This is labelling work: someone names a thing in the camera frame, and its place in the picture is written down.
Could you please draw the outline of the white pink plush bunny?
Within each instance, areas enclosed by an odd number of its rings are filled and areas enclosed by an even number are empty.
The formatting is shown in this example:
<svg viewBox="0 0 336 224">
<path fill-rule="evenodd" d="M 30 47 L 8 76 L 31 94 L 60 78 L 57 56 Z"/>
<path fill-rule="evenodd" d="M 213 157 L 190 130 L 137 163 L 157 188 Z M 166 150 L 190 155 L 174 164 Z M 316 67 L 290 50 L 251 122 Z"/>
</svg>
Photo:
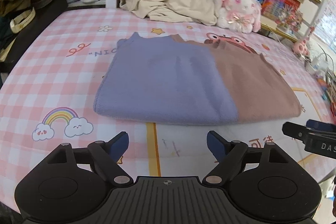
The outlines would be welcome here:
<svg viewBox="0 0 336 224">
<path fill-rule="evenodd" d="M 249 34 L 261 29 L 261 5 L 256 0 L 213 0 L 217 26 Z"/>
</svg>

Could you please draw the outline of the pink checkered cartoon mat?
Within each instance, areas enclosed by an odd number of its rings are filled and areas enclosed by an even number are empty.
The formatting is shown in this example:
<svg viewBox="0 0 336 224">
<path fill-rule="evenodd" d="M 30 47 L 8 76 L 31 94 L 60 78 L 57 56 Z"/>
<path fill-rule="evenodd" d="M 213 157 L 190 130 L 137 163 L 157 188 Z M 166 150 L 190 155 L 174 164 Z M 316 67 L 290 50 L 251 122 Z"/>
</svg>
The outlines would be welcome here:
<svg viewBox="0 0 336 224">
<path fill-rule="evenodd" d="M 1 88 L 2 203 L 17 208 L 18 182 L 59 144 L 85 147 L 122 131 L 130 144 L 120 164 L 133 177 L 204 177 L 216 165 L 206 146 L 208 127 L 115 120 L 94 112 L 117 42 L 133 33 L 154 39 L 178 34 L 199 43 L 210 35 L 240 39 L 263 54 L 294 90 L 302 107 L 295 123 L 333 120 L 317 81 L 279 42 L 198 23 L 153 22 L 120 9 L 67 11 L 33 42 Z"/>
</svg>

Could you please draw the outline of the small pink toy figure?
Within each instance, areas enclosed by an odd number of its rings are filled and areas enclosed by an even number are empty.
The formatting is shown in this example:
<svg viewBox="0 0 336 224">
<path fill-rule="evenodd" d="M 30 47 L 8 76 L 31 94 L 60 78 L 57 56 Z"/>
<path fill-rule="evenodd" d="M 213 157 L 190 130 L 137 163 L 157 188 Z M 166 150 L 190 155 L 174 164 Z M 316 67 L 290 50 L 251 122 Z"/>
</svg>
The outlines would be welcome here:
<svg viewBox="0 0 336 224">
<path fill-rule="evenodd" d="M 306 44 L 306 40 L 295 42 L 292 46 L 292 50 L 296 55 L 309 56 L 309 50 Z"/>
</svg>

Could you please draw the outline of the wall alphabet poster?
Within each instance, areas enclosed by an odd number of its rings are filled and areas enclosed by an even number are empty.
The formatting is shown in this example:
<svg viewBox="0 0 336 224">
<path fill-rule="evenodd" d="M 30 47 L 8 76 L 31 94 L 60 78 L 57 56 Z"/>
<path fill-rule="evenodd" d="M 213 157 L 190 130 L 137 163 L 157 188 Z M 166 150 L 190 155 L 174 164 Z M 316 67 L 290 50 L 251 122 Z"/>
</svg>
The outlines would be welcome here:
<svg viewBox="0 0 336 224">
<path fill-rule="evenodd" d="M 316 26 L 315 35 L 335 52 L 335 0 L 325 0 L 325 7 Z"/>
</svg>

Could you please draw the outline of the cream crumpled garment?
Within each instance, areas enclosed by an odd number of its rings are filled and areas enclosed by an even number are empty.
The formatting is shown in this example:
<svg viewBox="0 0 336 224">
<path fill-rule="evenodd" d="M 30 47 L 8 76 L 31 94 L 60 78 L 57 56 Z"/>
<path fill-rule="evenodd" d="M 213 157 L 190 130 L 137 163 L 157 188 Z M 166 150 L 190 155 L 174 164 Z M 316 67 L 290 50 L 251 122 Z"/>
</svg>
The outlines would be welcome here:
<svg viewBox="0 0 336 224">
<path fill-rule="evenodd" d="M 160 22 L 217 23 L 213 0 L 119 0 L 119 7 L 137 17 Z"/>
</svg>

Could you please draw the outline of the purple and brown knit sweater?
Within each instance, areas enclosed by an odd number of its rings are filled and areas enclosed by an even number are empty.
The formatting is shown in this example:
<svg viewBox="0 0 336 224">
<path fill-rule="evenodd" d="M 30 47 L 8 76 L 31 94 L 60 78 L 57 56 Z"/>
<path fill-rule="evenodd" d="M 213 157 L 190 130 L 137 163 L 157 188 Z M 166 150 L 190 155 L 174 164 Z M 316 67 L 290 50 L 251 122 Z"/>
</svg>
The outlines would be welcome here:
<svg viewBox="0 0 336 224">
<path fill-rule="evenodd" d="M 201 126 L 301 114 L 294 91 L 264 55 L 239 38 L 213 34 L 204 43 L 138 33 L 118 41 L 93 109 L 117 119 Z"/>
</svg>

